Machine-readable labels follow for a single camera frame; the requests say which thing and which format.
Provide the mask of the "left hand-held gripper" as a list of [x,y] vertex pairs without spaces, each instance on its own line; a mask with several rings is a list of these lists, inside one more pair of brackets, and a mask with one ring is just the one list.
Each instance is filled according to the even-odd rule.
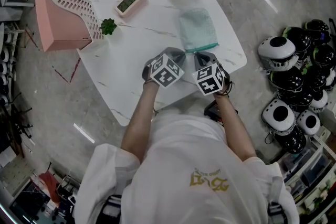
[[184,50],[168,47],[147,61],[142,71],[145,83],[153,81],[167,88],[177,82],[185,74],[183,65],[186,55],[184,54]]

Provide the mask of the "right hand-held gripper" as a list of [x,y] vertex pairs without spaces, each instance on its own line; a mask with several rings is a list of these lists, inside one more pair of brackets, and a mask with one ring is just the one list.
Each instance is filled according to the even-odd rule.
[[228,95],[230,75],[213,53],[194,53],[195,72],[192,74],[196,85],[204,96]]

